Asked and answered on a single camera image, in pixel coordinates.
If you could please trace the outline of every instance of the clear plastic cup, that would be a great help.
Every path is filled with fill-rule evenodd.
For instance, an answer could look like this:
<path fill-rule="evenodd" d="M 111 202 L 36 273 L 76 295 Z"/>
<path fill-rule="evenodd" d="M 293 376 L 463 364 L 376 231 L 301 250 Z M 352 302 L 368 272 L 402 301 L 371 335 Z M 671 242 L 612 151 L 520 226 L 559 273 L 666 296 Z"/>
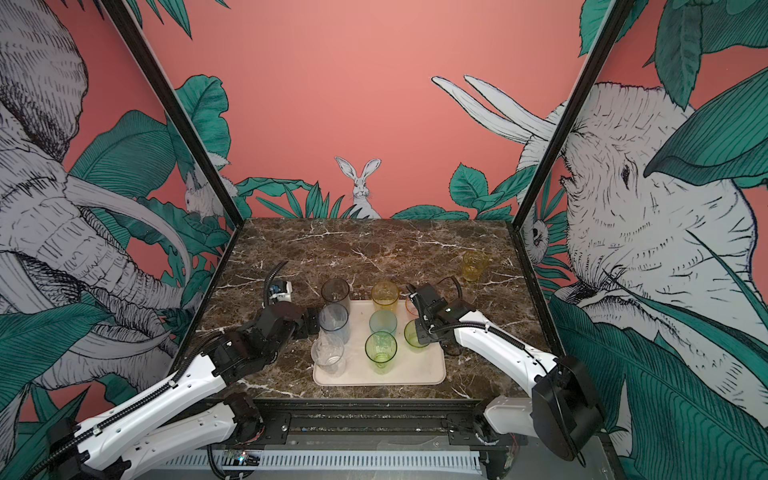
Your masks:
<path fill-rule="evenodd" d="M 400 298 L 400 289 L 388 280 L 376 282 L 371 289 L 371 298 L 377 310 L 390 310 L 397 308 L 397 300 Z"/>
<path fill-rule="evenodd" d="M 329 303 L 320 310 L 317 324 L 328 335 L 338 336 L 342 343 L 349 342 L 349 312 L 340 303 Z"/>
<path fill-rule="evenodd" d="M 343 278 L 332 278 L 323 284 L 320 295 L 328 303 L 340 303 L 349 312 L 349 300 L 352 292 Z"/>
<path fill-rule="evenodd" d="M 335 335 L 321 335 L 312 344 L 312 361 L 329 375 L 339 376 L 346 369 L 344 344 Z"/>
<path fill-rule="evenodd" d="M 379 310 L 371 315 L 371 319 L 368 320 L 368 326 L 371 327 L 371 332 L 387 332 L 389 335 L 395 335 L 397 330 L 397 315 L 389 310 Z"/>
<path fill-rule="evenodd" d="M 406 329 L 403 330 L 402 335 L 406 338 L 406 342 L 415 349 L 419 349 L 421 352 L 425 346 L 419 343 L 419 336 L 416 334 L 416 320 L 411 320 L 406 325 Z"/>
<path fill-rule="evenodd" d="M 366 340 L 366 355 L 376 366 L 377 373 L 386 373 L 397 353 L 397 340 L 387 332 L 372 333 Z"/>

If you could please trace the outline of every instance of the rabbit ear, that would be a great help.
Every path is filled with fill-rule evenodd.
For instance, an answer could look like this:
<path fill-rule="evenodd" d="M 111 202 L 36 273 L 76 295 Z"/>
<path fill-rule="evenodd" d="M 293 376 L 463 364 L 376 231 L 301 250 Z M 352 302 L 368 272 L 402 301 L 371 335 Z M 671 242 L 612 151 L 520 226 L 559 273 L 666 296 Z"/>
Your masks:
<path fill-rule="evenodd" d="M 355 171 L 355 168 L 350 162 L 341 157 L 335 157 L 335 159 L 339 163 L 339 168 L 341 168 L 341 171 L 344 172 L 347 177 L 357 180 L 357 171 Z"/>
<path fill-rule="evenodd" d="M 361 178 L 367 178 L 370 174 L 376 171 L 377 168 L 379 168 L 382 164 L 382 161 L 378 158 L 374 158 L 370 162 L 366 164 L 366 167 L 362 169 L 362 176 Z"/>

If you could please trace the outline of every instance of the white tray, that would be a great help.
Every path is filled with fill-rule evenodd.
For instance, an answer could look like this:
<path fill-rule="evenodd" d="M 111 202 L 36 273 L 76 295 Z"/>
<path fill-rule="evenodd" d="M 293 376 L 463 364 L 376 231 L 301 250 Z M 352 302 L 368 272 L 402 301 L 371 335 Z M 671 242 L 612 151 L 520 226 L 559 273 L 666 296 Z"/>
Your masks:
<path fill-rule="evenodd" d="M 366 355 L 366 339 L 371 334 L 368 320 L 376 311 L 372 300 L 353 300 L 349 307 L 349 342 L 344 346 L 346 369 L 331 376 L 315 366 L 313 378 L 321 386 L 437 385 L 445 379 L 445 358 L 438 343 L 416 349 L 406 342 L 402 331 L 416 317 L 406 309 L 405 300 L 397 306 L 397 353 L 386 373 L 377 373 L 376 365 Z"/>

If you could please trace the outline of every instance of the elephant tusk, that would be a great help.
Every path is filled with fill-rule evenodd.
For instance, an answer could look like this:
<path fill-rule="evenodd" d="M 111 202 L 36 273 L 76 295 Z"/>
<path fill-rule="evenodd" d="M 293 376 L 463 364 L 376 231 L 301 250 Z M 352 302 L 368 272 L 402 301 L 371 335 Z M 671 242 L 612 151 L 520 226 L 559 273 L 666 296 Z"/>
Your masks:
<path fill-rule="evenodd" d="M 140 220 L 150 227 L 163 234 L 179 251 L 181 259 L 184 261 L 185 282 L 190 279 L 192 265 L 187 247 L 184 245 L 181 237 L 173 227 L 165 220 L 160 218 L 152 210 L 134 202 L 130 198 L 123 197 L 120 194 L 111 192 L 105 188 L 88 183 L 80 178 L 69 175 L 67 185 L 64 190 L 67 200 L 80 207 L 98 207 L 106 208 L 116 214 L 123 214 L 136 220 Z"/>
<path fill-rule="evenodd" d="M 21 313 L 37 313 L 54 307 L 38 290 L 15 253 L 0 252 L 0 296 Z"/>
<path fill-rule="evenodd" d="M 170 332 L 166 332 L 142 342 L 121 342 L 89 332 L 86 336 L 75 342 L 73 346 L 69 347 L 69 351 L 91 359 L 124 359 L 129 356 L 149 352 L 160 345 L 169 335 Z"/>

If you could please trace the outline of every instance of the brown marble surface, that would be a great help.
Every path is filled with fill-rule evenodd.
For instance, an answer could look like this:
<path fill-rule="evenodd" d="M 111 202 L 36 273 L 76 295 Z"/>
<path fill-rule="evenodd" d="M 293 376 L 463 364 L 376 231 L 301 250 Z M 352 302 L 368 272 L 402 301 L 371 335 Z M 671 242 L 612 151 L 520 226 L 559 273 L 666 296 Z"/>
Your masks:
<path fill-rule="evenodd" d="M 482 250 L 491 258 L 490 267 L 474 283 L 460 277 L 461 257 L 468 250 Z M 279 278 L 293 282 L 293 302 L 301 306 L 322 306 L 320 287 L 335 276 L 349 281 L 353 300 L 366 300 L 371 286 L 382 279 L 404 289 L 405 283 L 434 284 L 455 274 L 465 299 L 491 321 L 548 350 L 506 226 L 488 221 L 248 220 L 195 335 L 250 320 L 260 302 L 262 279 L 281 259 L 289 263 Z M 448 281 L 439 291 L 446 299 L 455 297 Z M 292 341 L 273 365 L 246 377 L 224 394 L 247 389 L 251 395 L 264 398 L 525 396 L 499 369 L 460 347 L 445 354 L 446 377 L 439 385 L 321 387 L 312 379 L 310 347 L 315 338 Z"/>

